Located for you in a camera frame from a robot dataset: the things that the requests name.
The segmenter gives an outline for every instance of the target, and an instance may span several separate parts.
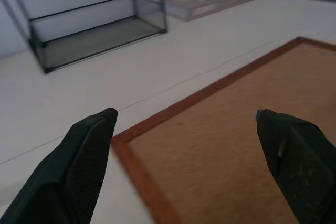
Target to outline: black metal frame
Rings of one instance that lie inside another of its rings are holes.
[[[51,39],[51,40],[48,40],[48,41],[42,41],[41,38],[38,36],[38,33],[37,33],[37,31],[36,31],[36,29],[34,27],[34,22],[35,21],[40,20],[40,19],[44,19],[44,18],[48,18],[48,17],[51,17],[51,16],[56,16],[56,15],[59,15],[59,14],[67,13],[67,12],[72,12],[74,10],[78,10],[78,9],[82,9],[82,8],[86,8],[86,7],[90,7],[90,6],[94,6],[94,5],[99,5],[99,4],[110,2],[110,1],[114,1],[114,0],[100,1],[100,2],[93,3],[93,4],[89,4],[89,5],[85,5],[85,6],[79,6],[79,7],[76,7],[76,8],[69,9],[69,10],[63,10],[61,12],[57,12],[57,13],[53,13],[53,14],[48,14],[48,15],[44,15],[44,16],[36,17],[36,18],[30,18],[29,17],[29,13],[27,11],[27,8],[25,7],[23,1],[22,0],[16,0],[17,3],[18,3],[19,8],[21,9],[21,11],[22,11],[22,13],[23,13],[23,15],[25,17],[25,19],[27,20],[27,23],[29,24],[29,35],[30,35],[30,38],[27,38],[25,30],[24,30],[23,26],[20,24],[20,22],[18,21],[18,18],[16,16],[14,10],[12,9],[11,5],[9,4],[9,2],[7,0],[0,0],[0,1],[2,1],[4,3],[5,8],[7,9],[8,13],[9,13],[9,15],[10,15],[12,21],[13,21],[13,23],[17,27],[17,29],[18,29],[19,33],[21,34],[21,36],[28,42],[28,44],[29,44],[31,50],[33,51],[33,53],[34,53],[37,61],[41,65],[44,73],[50,73],[50,72],[52,72],[52,71],[54,71],[56,69],[59,69],[59,68],[62,68],[64,66],[73,64],[73,63],[75,63],[77,61],[82,61],[84,59],[91,58],[91,57],[93,57],[95,55],[98,55],[98,54],[101,54],[101,53],[104,53],[104,52],[107,52],[107,51],[110,51],[110,50],[113,50],[113,49],[125,46],[127,44],[131,44],[131,43],[134,43],[136,41],[143,40],[143,39],[151,37],[151,36],[155,36],[155,35],[159,35],[159,34],[164,34],[164,33],[167,32],[167,19],[166,19],[166,10],[165,10],[165,0],[158,0],[158,1],[156,1],[156,0],[144,0],[144,1],[147,1],[147,2],[155,3],[155,4],[157,4],[160,7],[160,11],[163,14],[163,26],[164,26],[163,28],[161,28],[161,27],[159,27],[159,26],[157,26],[157,25],[149,22],[148,20],[145,20],[145,19],[141,18],[138,15],[139,12],[138,12],[138,6],[137,6],[137,3],[136,3],[137,0],[132,0],[133,11],[134,11],[134,15],[133,16],[129,16],[129,17],[126,17],[126,18],[118,19],[118,20],[115,20],[115,21],[107,23],[107,24],[103,24],[103,25],[100,25],[100,26],[96,26],[96,27],[92,27],[92,28],[85,29],[85,30],[82,30],[82,31],[78,31],[76,33],[72,33],[72,34],[69,34],[69,35],[61,36],[61,37],[58,37],[58,38],[55,38],[55,39]],[[103,26],[106,26],[106,25],[110,25],[111,23],[120,22],[120,21],[122,21],[124,19],[128,19],[128,18],[138,19],[138,20],[146,23],[147,25],[155,28],[157,31],[154,32],[154,33],[152,33],[152,34],[145,35],[143,37],[127,41],[127,42],[119,44],[117,46],[113,46],[113,47],[107,48],[105,50],[101,50],[99,52],[95,52],[93,54],[81,57],[79,59],[72,60],[72,61],[69,61],[67,63],[63,63],[63,64],[60,64],[60,65],[57,65],[55,67],[47,67],[46,66],[46,64],[44,62],[46,60],[46,56],[43,54],[42,50],[39,50],[39,49],[48,47],[48,44],[50,42],[53,42],[53,41],[59,40],[59,39],[63,39],[63,38],[66,38],[66,37],[70,37],[70,36],[73,36],[75,34],[79,34],[79,33],[82,33],[82,32],[85,32],[85,31],[89,31],[89,30],[92,30],[92,29],[96,29],[96,28],[99,28],[99,27],[103,27]]]

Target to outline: wooden frame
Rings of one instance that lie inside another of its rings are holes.
[[[336,45],[298,37],[113,138],[113,151],[157,224],[182,224],[183,221],[127,143],[301,44],[336,51]]]

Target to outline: cork surface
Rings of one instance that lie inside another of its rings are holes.
[[[336,52],[302,44],[128,145],[186,224],[297,223],[256,132],[256,109],[319,126],[336,144]]]

